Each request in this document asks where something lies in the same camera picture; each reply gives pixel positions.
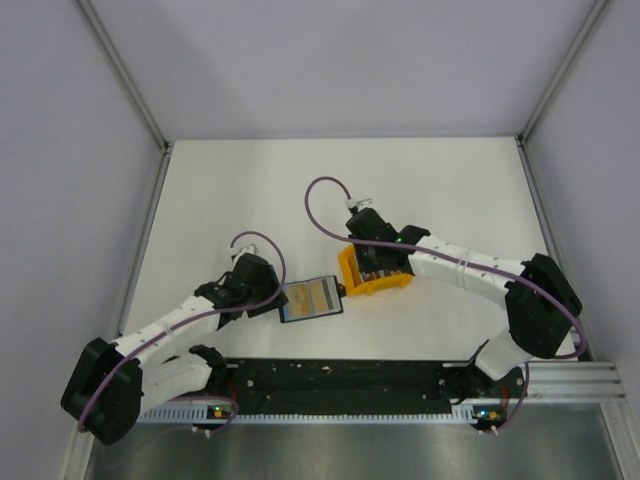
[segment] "yellow box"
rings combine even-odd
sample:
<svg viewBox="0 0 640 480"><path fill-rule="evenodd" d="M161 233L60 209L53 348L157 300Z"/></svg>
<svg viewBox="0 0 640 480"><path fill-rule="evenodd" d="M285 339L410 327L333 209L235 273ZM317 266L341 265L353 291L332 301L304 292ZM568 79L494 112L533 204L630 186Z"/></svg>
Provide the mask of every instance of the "yellow box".
<svg viewBox="0 0 640 480"><path fill-rule="evenodd" d="M340 264L344 286L347 290L347 296L349 297L355 297L363 293L373 295L374 292L387 288L404 288L409 285L413 279L413 276L408 273L399 273L376 280L363 281L360 270L358 269L358 262L356 261L356 249L353 245L349 245L338 254L338 263Z"/></svg>

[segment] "metal floor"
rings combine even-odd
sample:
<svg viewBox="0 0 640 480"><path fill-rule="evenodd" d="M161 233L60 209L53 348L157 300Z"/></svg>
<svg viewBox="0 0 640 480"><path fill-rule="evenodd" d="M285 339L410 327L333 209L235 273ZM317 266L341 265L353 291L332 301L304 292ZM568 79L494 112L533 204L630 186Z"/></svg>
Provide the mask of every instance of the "metal floor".
<svg viewBox="0 0 640 480"><path fill-rule="evenodd" d="M118 462L164 426L140 426L104 449ZM499 437L460 426L249 426L206 440L174 431L122 467L95 449L86 480L615 480L597 406L527 405Z"/></svg>

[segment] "metal frame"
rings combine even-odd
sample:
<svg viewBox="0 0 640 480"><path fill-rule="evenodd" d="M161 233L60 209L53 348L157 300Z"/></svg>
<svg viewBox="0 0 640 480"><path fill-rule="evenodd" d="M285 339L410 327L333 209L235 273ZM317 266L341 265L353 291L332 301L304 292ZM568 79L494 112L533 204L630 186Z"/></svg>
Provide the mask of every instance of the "metal frame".
<svg viewBox="0 0 640 480"><path fill-rule="evenodd" d="M148 130L151 137L153 137L158 149L165 151L168 148L169 143L160 131L160 127L158 127L158 124L153 118L153 115L144 101L140 90L133 81L131 73L129 73L129 69L122 61L118 50L111 41L111 38L104 28L102 20L100 20L93 4L90 0L73 0L73 3L78 7L80 14L84 18L91 34L98 44L98 47L102 51L109 68L111 68L111 71L120 84L123 93L129 100L129 103L131 103L131 106L140 118L140 121Z"/></svg>
<svg viewBox="0 0 640 480"><path fill-rule="evenodd" d="M584 51L587 43L593 36L593 33L602 22L610 5L611 0L596 0L593 3L591 10L580 27L580 30L578 30L578 34L574 38L573 42L571 42L569 50L565 53L555 75L551 79L551 82L549 82L542 98L537 103L531 117L529 117L527 124L520 134L520 139L523 142L527 142L535 132L545 113L553 103L553 100L556 98L558 92L571 74L580 54Z"/></svg>
<svg viewBox="0 0 640 480"><path fill-rule="evenodd" d="M531 362L528 396L525 403L544 405L613 404L625 406L626 398L616 366L612 362ZM451 413L409 415L238 415L246 425L354 424L384 423L390 425L429 423L475 423L474 405L495 405L499 398L468 399L453 405ZM206 400L161 405L149 410L139 423L192 424L224 423L207 418Z"/></svg>
<svg viewBox="0 0 640 480"><path fill-rule="evenodd" d="M76 422L73 422L58 480L80 480L85 477L94 441L93 435L79 433Z"/></svg>
<svg viewBox="0 0 640 480"><path fill-rule="evenodd" d="M156 179L153 183L153 188L151 190L149 201L146 209L146 214L144 216L144 220L142 223L142 228L138 235L138 240L136 242L136 249L133 255L133 259L130 262L129 267L129 276L127 278L125 287L123 289L120 301L118 305L120 306L118 310L118 315L116 317L116 325L113 328L115 332L115 337L120 337L124 334L124 325L127 321L127 317L129 316L129 310L131 309L131 303L133 302L133 294L135 292L136 284L138 283L138 276L140 275L140 269L142 268L142 260L144 259L144 252L147 249L147 244L149 243L149 236L151 235L151 227L153 226L153 220L156 216L156 211L158 210L158 203L160 202L160 192L162 192L162 187L164 186L164 180L167 176L167 171L169 170L169 160L171 159L171 151L173 150L172 146L168 146L165 152L160 159L160 165L158 168L158 173L156 175Z"/></svg>
<svg viewBox="0 0 640 480"><path fill-rule="evenodd" d="M627 403L602 405L613 451L625 480L640 480L640 437Z"/></svg>

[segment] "white table surface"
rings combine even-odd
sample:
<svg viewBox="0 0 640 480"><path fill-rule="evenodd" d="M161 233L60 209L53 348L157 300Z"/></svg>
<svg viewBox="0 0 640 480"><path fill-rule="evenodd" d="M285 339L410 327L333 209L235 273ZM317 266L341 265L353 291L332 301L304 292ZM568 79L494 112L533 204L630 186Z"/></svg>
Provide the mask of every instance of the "white table surface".
<svg viewBox="0 0 640 480"><path fill-rule="evenodd" d="M512 138L181 141L173 150L126 332L177 307L231 267L227 247L243 230L283 250L287 281L342 276L345 244L307 220L303 196L320 175L355 198L373 197L397 230L415 224L451 243L529 259L546 252ZM346 234L341 190L319 184L318 220ZM261 239L260 254L277 256ZM202 343L227 357L463 360L507 325L484 298L435 280L344 299L344 314L281 324L277 312L230 323ZM560 353L572 352L567 338Z"/></svg>

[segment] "small box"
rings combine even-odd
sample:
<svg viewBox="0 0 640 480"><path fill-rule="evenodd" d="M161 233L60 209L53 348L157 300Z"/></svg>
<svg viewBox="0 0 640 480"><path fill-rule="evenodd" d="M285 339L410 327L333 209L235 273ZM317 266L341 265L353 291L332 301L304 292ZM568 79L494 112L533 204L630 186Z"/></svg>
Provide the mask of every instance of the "small box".
<svg viewBox="0 0 640 480"><path fill-rule="evenodd" d="M358 262L356 260L356 249L353 245L349 245L338 255L338 263L340 264L340 270L342 271L342 277L344 278L344 286L347 291L347 296L354 297L356 295L373 295L378 290L385 290L387 288L400 287L404 288L411 283L413 277L408 273L392 273L392 272L379 272L369 274L372 279L363 279L360 269L358 268Z"/></svg>

